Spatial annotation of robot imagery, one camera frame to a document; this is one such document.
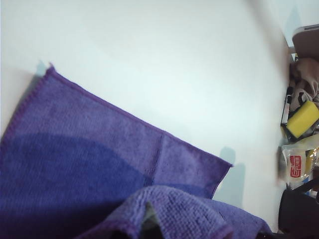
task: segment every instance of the plastic bag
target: plastic bag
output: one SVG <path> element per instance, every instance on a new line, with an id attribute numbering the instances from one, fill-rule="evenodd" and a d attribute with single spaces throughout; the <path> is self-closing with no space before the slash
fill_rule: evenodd
<path id="1" fill-rule="evenodd" d="M 287 164 L 287 182 L 302 182 L 310 175 L 313 167 L 319 164 L 319 134 L 283 145 L 282 152 Z"/>

